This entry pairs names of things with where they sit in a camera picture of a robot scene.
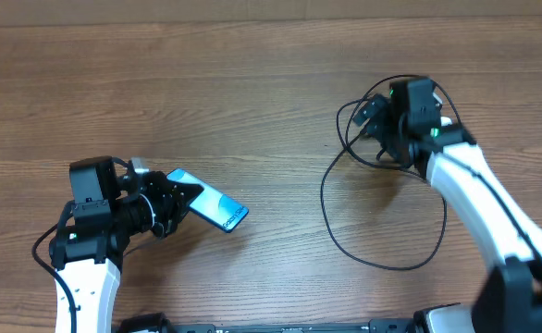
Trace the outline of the blue Galaxy smartphone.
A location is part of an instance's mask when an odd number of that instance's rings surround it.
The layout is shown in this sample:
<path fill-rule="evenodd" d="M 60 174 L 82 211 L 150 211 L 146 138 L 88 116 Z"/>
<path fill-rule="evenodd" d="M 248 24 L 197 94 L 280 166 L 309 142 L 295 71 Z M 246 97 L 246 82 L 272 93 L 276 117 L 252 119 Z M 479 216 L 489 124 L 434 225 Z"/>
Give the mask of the blue Galaxy smartphone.
<path fill-rule="evenodd" d="M 200 185 L 203 191 L 190 203 L 192 212 L 226 233 L 232 232 L 248 215 L 249 209 L 181 168 L 166 178 L 182 184 Z"/>

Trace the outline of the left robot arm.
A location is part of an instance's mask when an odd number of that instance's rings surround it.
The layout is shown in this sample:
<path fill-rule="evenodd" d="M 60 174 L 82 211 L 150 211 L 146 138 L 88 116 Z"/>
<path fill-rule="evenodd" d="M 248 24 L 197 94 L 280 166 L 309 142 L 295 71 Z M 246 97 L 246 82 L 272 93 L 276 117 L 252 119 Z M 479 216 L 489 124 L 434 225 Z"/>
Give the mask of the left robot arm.
<path fill-rule="evenodd" d="M 109 332 L 132 236 L 173 234 L 203 192 L 198 184 L 141 172 L 134 161 L 99 156 L 70 164 L 72 201 L 50 241 L 58 332 Z"/>

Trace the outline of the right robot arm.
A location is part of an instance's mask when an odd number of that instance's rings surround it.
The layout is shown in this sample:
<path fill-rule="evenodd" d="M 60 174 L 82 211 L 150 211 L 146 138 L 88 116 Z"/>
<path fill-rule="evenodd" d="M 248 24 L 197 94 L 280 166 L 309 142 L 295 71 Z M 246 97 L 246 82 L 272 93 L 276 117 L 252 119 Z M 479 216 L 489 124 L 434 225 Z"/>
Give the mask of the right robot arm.
<path fill-rule="evenodd" d="M 370 89 L 351 121 L 376 139 L 389 169 L 415 168 L 455 210 L 479 249 L 487 280 L 472 305 L 420 310 L 410 332 L 542 332 L 542 228 L 489 167 L 452 103 L 428 77 L 396 75 L 385 94 Z"/>

